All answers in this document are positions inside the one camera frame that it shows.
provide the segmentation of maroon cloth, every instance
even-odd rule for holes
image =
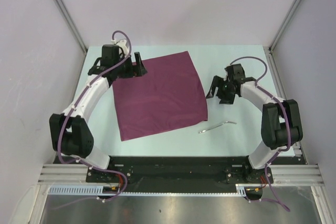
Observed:
[[[207,120],[204,90],[187,51],[143,64],[147,74],[112,85],[121,141]]]

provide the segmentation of metal hook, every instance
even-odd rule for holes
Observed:
[[[225,122],[222,122],[222,123],[220,123],[220,124],[217,124],[217,125],[215,125],[215,126],[212,126],[212,127],[208,128],[208,129],[202,130],[202,131],[200,131],[199,133],[204,133],[204,132],[207,132],[207,131],[213,130],[213,129],[215,129],[215,128],[217,128],[217,127],[220,127],[220,126],[222,126],[222,125],[224,125],[224,124],[226,124],[226,123],[237,124],[236,122],[232,122],[232,121],[225,121]]]

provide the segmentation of white robotic arm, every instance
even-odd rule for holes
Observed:
[[[60,151],[63,154],[80,158],[100,169],[108,167],[110,157],[94,144],[88,128],[90,115],[102,95],[117,78],[140,77],[147,73],[138,52],[134,53],[136,63],[132,63],[130,57],[125,59],[129,53],[125,39],[114,42],[114,45],[102,47],[102,56],[89,70],[86,85],[80,94],[62,114],[53,114],[49,119],[54,150],[59,150],[58,144],[61,139]]]
[[[218,88],[216,96],[220,98],[220,104],[233,104],[235,96],[238,95],[250,101],[262,112],[261,137],[263,141],[248,156],[248,162],[251,169],[263,169],[280,149],[287,148],[288,132],[290,132],[291,144],[302,139],[298,104],[295,100],[285,100],[269,93],[256,85],[256,79],[246,78],[241,64],[230,65],[225,70],[226,78],[214,77],[207,98],[212,98]],[[281,107],[285,110],[289,128],[279,120],[280,117],[285,116]]]

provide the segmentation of white wall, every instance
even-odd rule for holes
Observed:
[[[64,0],[88,45],[122,29],[135,45],[263,44],[293,0]]]
[[[48,120],[70,102],[83,54],[53,0],[0,0],[0,223],[37,183]]]
[[[336,0],[303,0],[275,50],[287,97],[299,102],[303,150],[336,204]]]

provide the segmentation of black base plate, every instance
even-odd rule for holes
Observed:
[[[127,176],[127,192],[235,193],[235,184],[261,183],[263,169],[244,178],[245,161],[246,157],[113,157],[108,168]],[[88,170],[86,182],[118,183],[119,178]]]

